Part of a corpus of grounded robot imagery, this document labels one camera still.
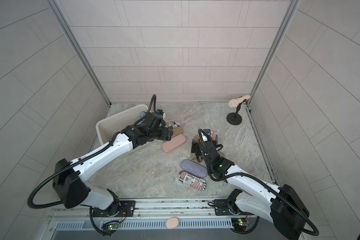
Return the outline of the pink case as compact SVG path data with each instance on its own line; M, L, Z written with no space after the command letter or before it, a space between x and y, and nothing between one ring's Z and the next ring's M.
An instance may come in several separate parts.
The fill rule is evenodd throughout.
M183 134L179 134L172 138L170 141L167 141L161 145L165 153L171 153L177 148L181 147L187 142L187 139Z

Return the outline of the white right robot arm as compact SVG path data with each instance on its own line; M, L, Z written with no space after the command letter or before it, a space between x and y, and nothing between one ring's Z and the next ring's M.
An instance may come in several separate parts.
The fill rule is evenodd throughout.
M247 173L234 162L221 157L210 136L198 130L199 149L206 163L208 175L214 182L227 182L236 189L229 204L232 213L248 212L272 223L289 240L299 239L302 233L317 237L320 232L309 219L310 213L289 185L270 184Z

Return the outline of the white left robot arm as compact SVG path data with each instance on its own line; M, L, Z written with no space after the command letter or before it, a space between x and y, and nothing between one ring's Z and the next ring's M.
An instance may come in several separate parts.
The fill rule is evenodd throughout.
M112 217L120 211L120 200L111 190L92 187L87 183L89 178L119 156L154 140L170 141L173 127L167 126L163 116L147 112L135 125L127 126L113 135L111 140L80 157L56 163L55 172L42 181L31 192L27 205L31 209L44 209L64 205L71 209L76 206L97 208ZM59 196L59 201L47 204L35 204L36 194L49 182Z

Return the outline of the light blue case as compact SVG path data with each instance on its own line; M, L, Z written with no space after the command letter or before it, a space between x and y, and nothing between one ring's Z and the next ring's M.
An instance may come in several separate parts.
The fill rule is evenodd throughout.
M140 117L142 118L143 116L146 115L146 113L147 112L144 112L144 111L140 112ZM155 113L161 115L163 118L166 117L166 113L163 110L156 110Z

